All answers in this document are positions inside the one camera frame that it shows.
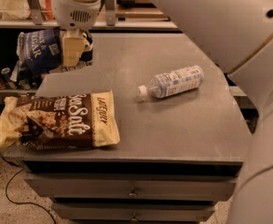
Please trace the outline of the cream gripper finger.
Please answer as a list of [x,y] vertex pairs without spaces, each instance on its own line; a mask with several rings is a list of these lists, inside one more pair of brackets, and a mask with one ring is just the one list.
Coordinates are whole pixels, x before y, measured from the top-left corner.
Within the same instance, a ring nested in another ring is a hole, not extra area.
[[86,41],[79,29],[68,30],[62,37],[62,64],[66,67],[76,66],[81,57]]

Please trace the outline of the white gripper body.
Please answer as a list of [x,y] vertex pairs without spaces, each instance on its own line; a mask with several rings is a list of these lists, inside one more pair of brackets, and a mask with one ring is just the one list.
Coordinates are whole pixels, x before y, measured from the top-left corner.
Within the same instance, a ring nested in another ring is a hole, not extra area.
[[66,30],[89,30],[95,23],[101,0],[51,0],[56,22]]

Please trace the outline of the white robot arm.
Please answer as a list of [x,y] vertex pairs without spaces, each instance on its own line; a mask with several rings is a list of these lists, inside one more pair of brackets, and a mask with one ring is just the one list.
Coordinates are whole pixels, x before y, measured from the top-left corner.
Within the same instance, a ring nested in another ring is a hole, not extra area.
[[273,224],[273,0],[150,0],[253,102],[259,120],[227,224]]

